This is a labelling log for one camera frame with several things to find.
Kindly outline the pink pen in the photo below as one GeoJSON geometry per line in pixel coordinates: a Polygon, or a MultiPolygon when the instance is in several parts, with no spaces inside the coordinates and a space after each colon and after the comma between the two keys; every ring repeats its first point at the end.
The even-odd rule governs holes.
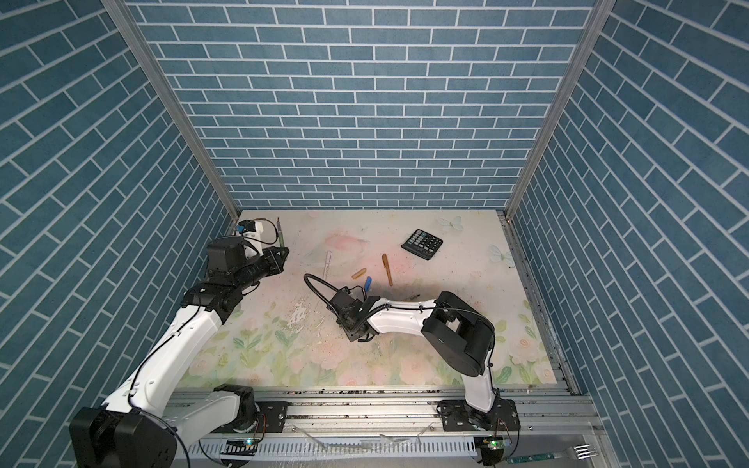
{"type": "Polygon", "coordinates": [[[330,265],[332,262],[333,253],[331,251],[327,251],[326,257],[325,257],[325,263],[323,268],[323,279],[327,280],[329,276],[330,271],[330,265]]]}

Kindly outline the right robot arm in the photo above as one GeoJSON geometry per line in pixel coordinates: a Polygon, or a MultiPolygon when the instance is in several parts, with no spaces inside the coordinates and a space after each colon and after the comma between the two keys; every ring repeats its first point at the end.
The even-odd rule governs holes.
{"type": "Polygon", "coordinates": [[[407,302],[380,296],[359,300],[341,288],[325,304],[349,340],[365,342],[384,333],[421,335],[461,374],[464,398],[437,404],[444,431],[520,431],[515,403],[493,387],[495,327],[452,292],[441,292],[435,300],[407,302]]]}

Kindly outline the brown pen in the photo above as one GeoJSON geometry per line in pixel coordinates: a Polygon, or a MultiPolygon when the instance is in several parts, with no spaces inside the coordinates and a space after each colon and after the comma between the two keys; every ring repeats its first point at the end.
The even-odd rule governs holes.
{"type": "Polygon", "coordinates": [[[388,285],[392,288],[394,286],[394,282],[387,253],[382,254],[382,263],[386,273],[388,285]]]}

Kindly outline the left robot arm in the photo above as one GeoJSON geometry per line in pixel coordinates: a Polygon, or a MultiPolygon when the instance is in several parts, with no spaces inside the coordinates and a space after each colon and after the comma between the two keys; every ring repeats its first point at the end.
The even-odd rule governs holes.
{"type": "Polygon", "coordinates": [[[263,419],[249,386],[222,384],[180,413],[164,413],[181,377],[245,290],[283,272],[289,249],[256,250],[257,244],[236,235],[208,245],[206,279],[187,291],[152,351],[99,407],[74,415],[69,433],[78,466],[169,467],[217,428],[257,430],[263,419]],[[249,250],[256,250],[252,257],[249,250]]]}

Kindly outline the green pen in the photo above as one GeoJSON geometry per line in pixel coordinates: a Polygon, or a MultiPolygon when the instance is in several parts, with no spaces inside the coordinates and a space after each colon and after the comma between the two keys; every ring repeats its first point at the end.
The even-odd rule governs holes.
{"type": "Polygon", "coordinates": [[[280,218],[276,219],[276,228],[277,228],[277,238],[278,238],[278,245],[281,248],[285,247],[285,240],[284,240],[284,234],[283,234],[283,228],[281,224],[280,218]]]}

